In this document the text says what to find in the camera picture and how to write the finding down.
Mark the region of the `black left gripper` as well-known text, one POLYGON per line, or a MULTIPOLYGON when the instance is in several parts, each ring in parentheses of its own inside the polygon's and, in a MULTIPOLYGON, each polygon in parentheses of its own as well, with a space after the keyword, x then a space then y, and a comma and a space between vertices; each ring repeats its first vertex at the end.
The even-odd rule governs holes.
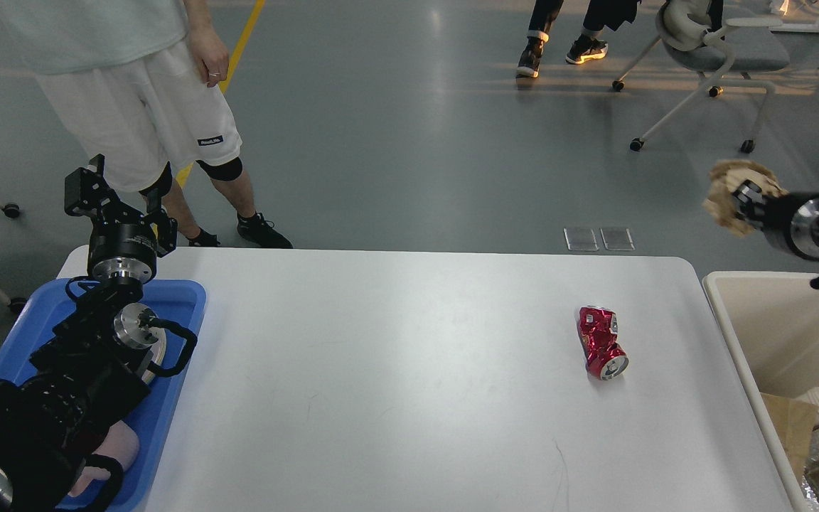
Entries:
POLYGON ((156 260, 178 246, 178 223, 162 206, 158 189, 146 192, 145 224, 129 223, 128 206, 104 178, 105 156, 95 155, 65 177, 64 211, 87 217, 93 225, 89 239, 87 275, 97 281, 127 277, 147 283, 156 276, 156 260))

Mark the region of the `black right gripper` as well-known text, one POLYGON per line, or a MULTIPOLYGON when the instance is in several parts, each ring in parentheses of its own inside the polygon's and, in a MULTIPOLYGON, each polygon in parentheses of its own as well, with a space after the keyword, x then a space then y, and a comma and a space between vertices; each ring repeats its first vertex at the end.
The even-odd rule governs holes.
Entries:
POLYGON ((819 260, 819 193, 763 194, 760 185, 742 181, 732 191, 734 217, 761 229, 765 240, 803 260, 819 260))

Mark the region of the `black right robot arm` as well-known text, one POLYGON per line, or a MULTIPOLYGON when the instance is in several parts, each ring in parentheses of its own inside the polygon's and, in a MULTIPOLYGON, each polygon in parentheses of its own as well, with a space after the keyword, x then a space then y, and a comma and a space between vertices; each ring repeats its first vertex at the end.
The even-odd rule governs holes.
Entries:
MULTIPOLYGON (((803 260, 819 262, 819 193, 776 197, 747 179, 732 191, 737 217, 760 230, 770 246, 803 260)), ((819 289, 819 276, 810 280, 819 289)))

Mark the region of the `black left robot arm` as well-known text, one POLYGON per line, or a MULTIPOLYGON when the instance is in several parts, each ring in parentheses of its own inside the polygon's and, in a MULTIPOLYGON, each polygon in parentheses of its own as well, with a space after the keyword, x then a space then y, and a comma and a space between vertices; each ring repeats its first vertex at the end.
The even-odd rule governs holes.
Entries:
POLYGON ((90 218, 87 272, 65 286, 75 310, 32 353, 36 374, 22 385, 0 379, 0 511, 56 511, 84 469, 107 482, 87 511, 104 511, 124 480, 117 458, 93 442, 151 392, 144 376, 179 375, 198 337, 143 304, 156 262, 176 249, 178 224, 147 194, 147 211, 123 201, 94 156, 65 179, 65 212, 90 218))

